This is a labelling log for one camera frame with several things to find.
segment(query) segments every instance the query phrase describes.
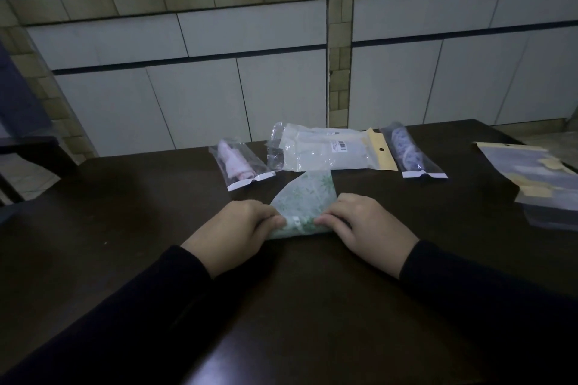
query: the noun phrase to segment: hand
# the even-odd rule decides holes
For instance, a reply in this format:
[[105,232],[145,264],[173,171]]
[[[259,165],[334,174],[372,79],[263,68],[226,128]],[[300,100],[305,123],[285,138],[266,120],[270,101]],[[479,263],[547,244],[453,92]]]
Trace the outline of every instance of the hand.
[[181,245],[205,266],[211,278],[253,257],[274,229],[287,221],[259,201],[232,201]]
[[353,193],[342,193],[314,222],[335,231],[347,248],[396,279],[419,241],[375,199]]

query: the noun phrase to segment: tiled pillar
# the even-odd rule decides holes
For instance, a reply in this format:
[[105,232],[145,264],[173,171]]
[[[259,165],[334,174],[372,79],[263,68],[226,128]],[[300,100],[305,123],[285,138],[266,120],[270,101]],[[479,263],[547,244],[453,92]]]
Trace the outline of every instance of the tiled pillar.
[[34,95],[40,100],[55,131],[61,136],[65,150],[78,163],[95,157],[94,149],[68,107],[54,76],[36,53],[28,32],[20,26],[6,0],[0,0],[0,41]]
[[347,128],[353,0],[329,0],[329,127]]

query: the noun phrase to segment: white tag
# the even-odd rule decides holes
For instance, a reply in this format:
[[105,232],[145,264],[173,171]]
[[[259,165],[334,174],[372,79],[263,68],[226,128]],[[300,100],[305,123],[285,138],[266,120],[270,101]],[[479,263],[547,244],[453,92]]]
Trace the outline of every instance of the white tag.
[[347,152],[347,145],[340,140],[333,140],[331,142],[331,150],[333,152]]

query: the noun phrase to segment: person's right hand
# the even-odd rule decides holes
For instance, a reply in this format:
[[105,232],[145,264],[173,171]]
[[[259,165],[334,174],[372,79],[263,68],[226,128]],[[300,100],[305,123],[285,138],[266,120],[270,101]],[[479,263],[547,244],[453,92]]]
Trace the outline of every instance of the person's right hand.
[[342,193],[314,222],[335,231],[347,248],[396,279],[419,241],[375,199],[353,193]]

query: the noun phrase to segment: dark wooden table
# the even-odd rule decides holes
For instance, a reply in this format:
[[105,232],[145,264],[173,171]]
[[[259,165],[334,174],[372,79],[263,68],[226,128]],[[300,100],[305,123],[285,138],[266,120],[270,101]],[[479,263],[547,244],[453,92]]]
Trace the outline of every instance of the dark wooden table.
[[[515,142],[474,120],[410,127],[449,180],[334,171],[337,193],[377,199],[421,239],[578,295],[578,234],[528,225],[517,187],[473,141]],[[265,158],[262,143],[251,148]],[[182,243],[231,199],[270,202],[291,172],[229,194],[206,148],[89,160],[0,226],[5,371]],[[222,325],[194,384],[457,383],[492,365],[450,323],[333,234],[265,243],[217,283]]]

